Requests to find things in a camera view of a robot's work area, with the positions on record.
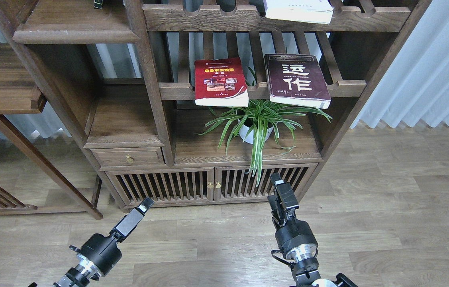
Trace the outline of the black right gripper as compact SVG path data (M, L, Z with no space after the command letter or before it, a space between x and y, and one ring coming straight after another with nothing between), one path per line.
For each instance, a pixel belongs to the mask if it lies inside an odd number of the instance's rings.
M268 196L272 209L274 234L284 259L304 260L317 256L318 242L304 220L296 218L299 202L292 186L284 182L279 173L270 175L276 195Z

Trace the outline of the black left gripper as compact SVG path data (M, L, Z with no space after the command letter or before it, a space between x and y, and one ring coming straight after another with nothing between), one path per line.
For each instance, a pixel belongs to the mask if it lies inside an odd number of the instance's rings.
M117 243L123 242L134 231L154 203L151 198L145 198L113 227L109 236L95 233L81 248L70 245L80 258L76 269L86 277L106 276L122 257Z

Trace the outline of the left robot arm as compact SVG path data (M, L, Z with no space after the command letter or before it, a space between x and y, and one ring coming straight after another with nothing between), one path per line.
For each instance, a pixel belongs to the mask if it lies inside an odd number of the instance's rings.
M123 242L133 232L154 203L151 198L145 198L113 227L108 236L95 233L81 248L70 246L77 253L79 263L53 285L86 287L91 279L98 281L100 277L106 276L122 257L117 243Z

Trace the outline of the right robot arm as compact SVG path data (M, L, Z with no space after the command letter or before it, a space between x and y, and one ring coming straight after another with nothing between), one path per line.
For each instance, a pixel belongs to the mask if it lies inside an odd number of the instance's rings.
M292 186L280 174L270 175L274 194L268 196L272 220L276 228L278 249L271 251L274 259L288 265L297 287L355 287L343 273L334 281L321 278L317 260L318 242L308 223L296 218L299 204Z

